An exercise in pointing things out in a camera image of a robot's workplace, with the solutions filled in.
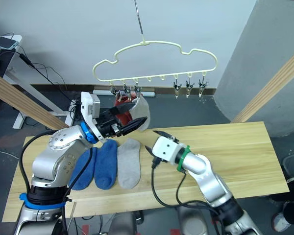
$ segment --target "sock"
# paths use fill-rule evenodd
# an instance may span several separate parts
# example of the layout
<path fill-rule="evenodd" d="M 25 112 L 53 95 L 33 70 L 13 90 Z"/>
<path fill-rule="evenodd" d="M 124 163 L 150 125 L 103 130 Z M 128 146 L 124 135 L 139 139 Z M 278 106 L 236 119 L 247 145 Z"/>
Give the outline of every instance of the sock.
<path fill-rule="evenodd" d="M 141 178 L 140 147 L 141 143 L 131 138 L 118 147 L 118 179 L 122 188 L 134 188 Z"/>
<path fill-rule="evenodd" d="M 88 166 L 86 167 L 85 171 L 83 172 L 83 174 L 81 174 L 81 176 L 79 177 L 79 179 L 77 180 L 77 182 L 75 183 L 75 185 L 73 186 L 72 189 L 74 189 L 74 190 L 83 190 L 83 189 L 87 188 L 87 186 L 93 180 L 96 153 L 97 153 L 97 148 L 93 148 L 92 159 L 90 160 L 90 162 L 89 162 Z M 88 149 L 77 160 L 77 163 L 76 163 L 76 166 L 75 166 L 75 168 L 73 170 L 69 185 L 71 185 L 71 183 L 73 182 L 75 177 L 80 173 L 82 168 L 87 163 L 88 158 L 89 158 L 89 154 L 90 154 L 90 150 Z"/>
<path fill-rule="evenodd" d="M 147 117 L 147 120 L 137 130 L 144 131 L 149 127 L 150 124 L 150 110 L 146 99 L 141 95 L 139 98 L 133 100 L 136 105 L 130 109 L 131 116 L 134 119 Z"/>
<path fill-rule="evenodd" d="M 130 102 L 127 95 L 124 95 L 124 92 L 120 91 L 120 95 L 122 95 L 121 100 L 119 101 L 119 99 L 116 98 L 114 106 L 117 106 L 117 105 L 122 104 L 122 103 Z M 132 100 L 136 98 L 135 93 L 131 93 L 131 95 L 132 95 Z M 117 114 L 116 116 L 120 120 L 120 122 L 122 123 L 123 126 L 127 125 L 130 121 L 133 120 L 129 111 L 125 112 L 124 114 Z"/>
<path fill-rule="evenodd" d="M 100 189 L 110 189 L 117 176 L 117 142 L 107 140 L 97 150 L 95 159 L 95 184 Z"/>

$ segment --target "white plastic hanger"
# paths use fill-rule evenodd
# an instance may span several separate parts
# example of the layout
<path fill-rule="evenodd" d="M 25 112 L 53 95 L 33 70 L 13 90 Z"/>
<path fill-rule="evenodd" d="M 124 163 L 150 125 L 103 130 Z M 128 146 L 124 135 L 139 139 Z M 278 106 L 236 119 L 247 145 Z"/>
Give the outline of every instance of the white plastic hanger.
<path fill-rule="evenodd" d="M 93 67 L 93 75 L 98 81 L 100 81 L 100 82 L 109 82 L 110 85 L 113 85 L 113 82 L 115 82 L 115 81 L 121 81 L 122 83 L 125 83 L 126 80 L 134 80 L 134 82 L 138 82 L 139 79 L 147 79 L 149 82 L 151 82 L 151 79 L 155 78 L 155 77 L 159 77 L 161 80 L 165 80 L 166 76 L 173 76 L 176 79 L 179 75 L 182 75 L 182 74 L 187 74 L 188 77 L 191 78 L 194 73 L 202 72 L 203 74 L 206 74 L 206 72 L 213 71 L 213 70 L 216 69 L 216 67 L 218 65 L 218 59 L 212 52 L 210 52 L 208 50 L 202 50 L 202 49 L 198 49 L 198 48 L 193 48 L 189 52 L 184 52 L 183 49 L 182 49 L 182 46 L 180 44 L 177 44 L 177 43 L 167 42 L 167 41 L 145 41 L 141 20 L 139 18 L 139 13 L 138 13 L 138 7 L 137 7 L 136 0 L 134 0 L 134 2 L 135 2 L 138 23 L 139 23 L 139 26 L 141 28 L 141 34 L 142 34 L 143 41 L 140 42 L 140 43 L 137 43 L 137 44 L 133 44 L 133 45 L 124 47 L 124 48 L 118 50 L 117 52 L 115 52 L 114 53 L 115 61 L 110 61 L 110 60 L 104 59 L 104 60 L 101 60 L 100 62 L 98 62 L 97 64 L 95 64 L 94 67 Z M 211 68 L 211 69 L 205 69 L 205 70 L 195 70 L 195 71 L 187 71 L 187 72 L 175 72 L 175 73 L 166 73 L 166 74 L 157 74 L 157 75 L 148 75 L 148 76 L 138 76 L 138 77 L 124 77 L 124 78 L 119 78 L 119 79 L 102 80 L 102 79 L 98 78 L 98 76 L 96 74 L 96 69 L 97 69 L 97 67 L 99 65 L 101 65 L 101 64 L 103 64 L 105 62 L 108 62 L 111 65 L 116 64 L 119 61 L 118 54 L 120 54 L 121 52 L 123 52 L 125 50 L 128 50 L 128 49 L 131 49 L 131 48 L 134 48 L 134 47 L 147 46 L 147 45 L 150 45 L 150 44 L 165 44 L 165 45 L 175 46 L 175 47 L 179 48 L 180 53 L 183 54 L 183 55 L 190 55 L 190 54 L 193 53 L 193 51 L 206 53 L 208 55 L 211 55 L 214 58 L 215 66 L 213 68 Z"/>

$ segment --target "wooden beam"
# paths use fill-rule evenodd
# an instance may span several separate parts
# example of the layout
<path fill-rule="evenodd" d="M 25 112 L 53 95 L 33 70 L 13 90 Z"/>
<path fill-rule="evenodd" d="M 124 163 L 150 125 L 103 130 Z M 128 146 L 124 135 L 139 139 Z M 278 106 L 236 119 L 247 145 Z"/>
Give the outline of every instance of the wooden beam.
<path fill-rule="evenodd" d="M 232 122 L 245 122 L 294 78 L 294 55 L 279 72 L 240 111 Z"/>
<path fill-rule="evenodd" d="M 6 82 L 2 77 L 0 77 L 0 99 L 52 130 L 69 127 L 67 124 L 51 115 L 47 110 Z"/>

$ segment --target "green ring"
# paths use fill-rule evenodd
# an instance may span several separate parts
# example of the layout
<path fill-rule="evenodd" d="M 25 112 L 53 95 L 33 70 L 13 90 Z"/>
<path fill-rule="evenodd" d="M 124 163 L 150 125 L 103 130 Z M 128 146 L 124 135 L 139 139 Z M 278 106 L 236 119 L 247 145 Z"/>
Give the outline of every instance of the green ring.
<path fill-rule="evenodd" d="M 183 172 L 183 168 L 182 168 L 182 165 L 183 165 L 183 162 L 184 162 L 184 158 L 186 157 L 186 155 L 190 152 L 190 146 L 188 145 L 185 150 L 184 150 L 184 153 L 182 154 L 182 157 L 180 158 L 180 161 L 178 162 L 178 166 L 177 166 L 177 170 L 179 172 Z"/>

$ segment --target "wooden table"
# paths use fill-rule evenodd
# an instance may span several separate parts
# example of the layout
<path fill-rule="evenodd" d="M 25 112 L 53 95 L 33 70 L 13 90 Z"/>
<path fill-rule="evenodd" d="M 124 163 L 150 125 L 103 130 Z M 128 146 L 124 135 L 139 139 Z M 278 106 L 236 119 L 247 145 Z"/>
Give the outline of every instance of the wooden table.
<path fill-rule="evenodd" d="M 181 142 L 191 146 L 194 153 L 207 156 L 218 173 L 230 187 L 236 198 L 260 196 L 289 191 L 279 161 L 262 122 L 233 123 L 205 126 L 159 128 L 176 136 Z M 118 180 L 110 190 L 96 188 L 92 182 L 82 191 L 71 191 L 70 198 L 77 202 L 74 217 L 136 211 L 159 208 L 150 187 L 151 160 L 143 145 L 153 146 L 157 134 L 152 130 L 141 133 L 135 131 L 125 137 L 115 138 L 122 144 L 127 138 L 141 142 L 141 179 L 133 189 L 122 189 Z M 49 137 L 34 141 L 24 155 L 24 167 L 30 177 L 34 158 L 46 147 Z M 155 187 L 163 201 L 176 204 L 175 190 L 182 174 L 171 164 L 160 164 L 155 171 Z M 25 185 L 17 167 L 3 222 L 16 221 L 22 205 L 19 194 L 25 192 Z M 189 175 L 180 190 L 183 201 L 203 200 L 197 184 Z M 67 216 L 73 203 L 67 203 Z"/>

